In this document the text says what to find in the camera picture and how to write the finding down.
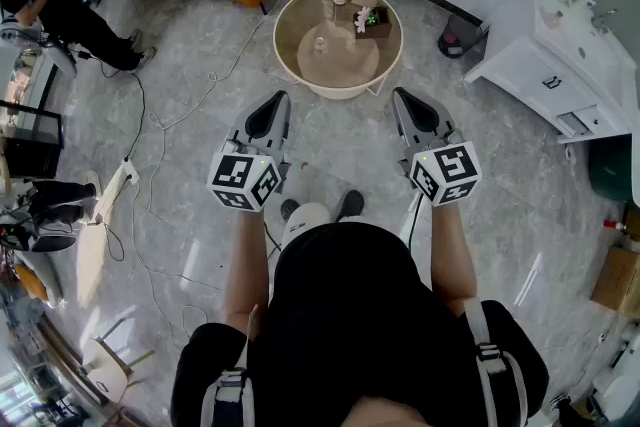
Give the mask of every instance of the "marker cube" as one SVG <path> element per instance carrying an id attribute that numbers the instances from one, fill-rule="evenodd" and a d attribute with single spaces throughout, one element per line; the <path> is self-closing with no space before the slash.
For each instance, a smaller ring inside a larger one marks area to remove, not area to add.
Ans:
<path id="1" fill-rule="evenodd" d="M 207 189 L 225 207 L 260 212 L 280 182 L 272 157 L 216 152 Z"/>
<path id="2" fill-rule="evenodd" d="M 469 196 L 482 178 L 480 162 L 470 141 L 416 153 L 411 181 L 433 206 Z"/>

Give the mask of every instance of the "marble floor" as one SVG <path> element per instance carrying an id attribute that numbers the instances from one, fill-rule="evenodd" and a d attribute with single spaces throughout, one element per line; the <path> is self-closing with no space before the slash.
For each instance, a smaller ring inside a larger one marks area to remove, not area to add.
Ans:
<path id="1" fill-rule="evenodd" d="M 396 163 L 403 147 L 390 92 L 401 85 L 441 101 L 474 142 L 484 171 L 477 193 L 460 203 L 480 296 L 505 304 L 538 348 L 551 375 L 548 398 L 559 390 L 584 392 L 615 351 L 625 319 L 590 302 L 589 295 L 616 238 L 601 228 L 602 221 L 618 216 L 621 206 L 591 191 L 586 146 L 576 145 L 577 162 L 571 164 L 564 148 L 554 143 L 552 127 L 534 112 L 487 81 L 465 85 L 462 76 L 481 53 L 472 51 L 455 61 L 440 54 L 436 40 L 446 11 L 425 0 L 387 1 L 401 18 L 405 42 L 381 96 L 365 93 L 333 102 L 291 84 L 273 52 L 271 15 L 231 76 L 166 132 L 166 155 L 153 194 L 149 178 L 161 157 L 163 135 L 145 117 L 133 154 L 141 174 L 139 190 L 125 188 L 108 220 L 122 240 L 124 260 L 109 256 L 102 228 L 85 228 L 76 247 L 53 255 L 66 301 L 49 315 L 74 347 L 80 350 L 88 337 L 125 317 L 112 345 L 122 349 L 125 359 L 156 351 L 136 368 L 142 383 L 122 401 L 150 425 L 169 425 L 179 348 L 205 320 L 203 313 L 186 309 L 183 325 L 183 305 L 201 308 L 209 321 L 220 318 L 235 214 L 217 204 L 204 181 L 235 116 L 264 91 L 284 89 L 293 103 L 287 143 L 293 166 L 283 198 L 335 209 L 346 190 L 357 188 L 366 198 L 366 216 L 405 234 L 415 192 Z M 227 73 L 262 16 L 258 9 L 224 0 L 104 0 L 99 11 L 116 32 L 141 28 L 157 46 L 157 56 L 140 79 L 147 111 L 165 124 L 195 105 L 211 86 L 209 72 Z M 77 180 L 94 169 L 106 184 L 138 129 L 142 99 L 135 79 L 124 73 L 105 79 L 97 62 L 80 62 L 73 82 L 58 76 L 48 107 L 64 114 L 66 147 L 59 178 Z M 266 208 L 276 239 L 283 229 L 281 199 L 273 197 Z M 150 212 L 143 215 L 149 204 Z M 134 230 L 150 276 L 135 255 Z M 425 207 L 416 225 L 413 257 L 426 282 L 430 237 L 430 208 Z M 117 241 L 109 241 L 119 258 Z M 277 258 L 276 251 L 272 267 Z M 530 274 L 535 278 L 525 294 Z M 610 335 L 598 344 L 598 335 L 608 329 Z"/>

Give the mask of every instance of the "shoulder strap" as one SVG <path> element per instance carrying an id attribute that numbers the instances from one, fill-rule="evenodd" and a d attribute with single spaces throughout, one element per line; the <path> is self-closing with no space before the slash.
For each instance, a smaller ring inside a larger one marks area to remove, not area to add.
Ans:
<path id="1" fill-rule="evenodd" d="M 502 353 L 496 344 L 491 343 L 489 326 L 487 325 L 487 318 L 484 315 L 484 309 L 482 308 L 480 299 L 474 297 L 466 300 L 464 302 L 464 310 L 467 322 L 469 323 L 469 329 L 471 330 L 478 351 L 476 354 L 476 364 L 482 384 L 488 427 L 498 427 L 498 415 L 496 413 L 495 401 L 493 400 L 490 376 L 507 370 L 503 356 L 509 361 L 509 366 L 513 372 L 520 405 L 519 423 L 520 427 L 524 427 L 527 422 L 527 412 L 529 408 L 527 404 L 527 390 L 520 365 L 518 365 L 518 362 L 511 354 L 508 352 Z"/>
<path id="2" fill-rule="evenodd" d="M 253 333 L 257 311 L 258 306 L 256 305 L 249 314 L 247 337 L 235 368 L 233 370 L 224 370 L 220 378 L 207 388 L 200 411 L 200 427 L 211 427 L 213 425 L 217 402 L 228 402 L 236 404 L 237 407 L 242 407 L 243 427 L 255 426 L 253 386 L 251 379 L 246 376 L 246 371 L 249 339 Z"/>

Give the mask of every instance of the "orange cushion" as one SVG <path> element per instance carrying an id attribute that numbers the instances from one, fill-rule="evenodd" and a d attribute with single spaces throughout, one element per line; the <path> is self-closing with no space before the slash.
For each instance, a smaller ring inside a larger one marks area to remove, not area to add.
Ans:
<path id="1" fill-rule="evenodd" d="M 49 300 L 47 289 L 31 269 L 23 267 L 22 265 L 16 265 L 16 274 L 24 289 L 32 296 L 37 297 L 45 303 Z"/>

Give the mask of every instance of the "drawer handle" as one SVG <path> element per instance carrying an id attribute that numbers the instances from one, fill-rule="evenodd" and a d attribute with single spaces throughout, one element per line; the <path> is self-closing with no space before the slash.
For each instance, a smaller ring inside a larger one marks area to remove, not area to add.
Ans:
<path id="1" fill-rule="evenodd" d="M 542 83 L 547 86 L 547 89 L 554 89 L 562 84 L 562 79 L 559 79 L 556 75 L 554 75 L 550 79 L 543 80 Z"/>

